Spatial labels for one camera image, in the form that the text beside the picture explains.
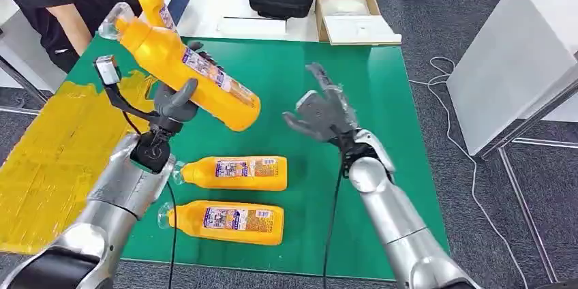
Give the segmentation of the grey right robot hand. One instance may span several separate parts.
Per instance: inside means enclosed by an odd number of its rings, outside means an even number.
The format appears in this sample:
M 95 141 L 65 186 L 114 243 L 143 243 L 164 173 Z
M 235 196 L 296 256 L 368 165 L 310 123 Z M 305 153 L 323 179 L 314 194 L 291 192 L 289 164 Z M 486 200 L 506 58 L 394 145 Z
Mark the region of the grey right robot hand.
M 336 85 L 319 63 L 306 66 L 321 91 L 309 90 L 295 104 L 294 112 L 283 112 L 286 124 L 318 142 L 330 142 L 342 134 L 355 132 L 359 123 L 341 85 Z

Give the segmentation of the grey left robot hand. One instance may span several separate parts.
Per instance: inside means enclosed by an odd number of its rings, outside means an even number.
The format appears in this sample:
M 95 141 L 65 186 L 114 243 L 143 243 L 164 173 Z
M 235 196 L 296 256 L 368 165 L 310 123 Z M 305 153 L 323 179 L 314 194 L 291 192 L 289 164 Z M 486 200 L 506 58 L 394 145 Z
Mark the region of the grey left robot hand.
M 152 132 L 166 132 L 171 136 L 179 133 L 184 123 L 191 121 L 198 112 L 198 105 L 191 101 L 198 87 L 198 79 L 190 78 L 179 90 L 160 82 L 153 98 L 161 125 L 150 123 Z

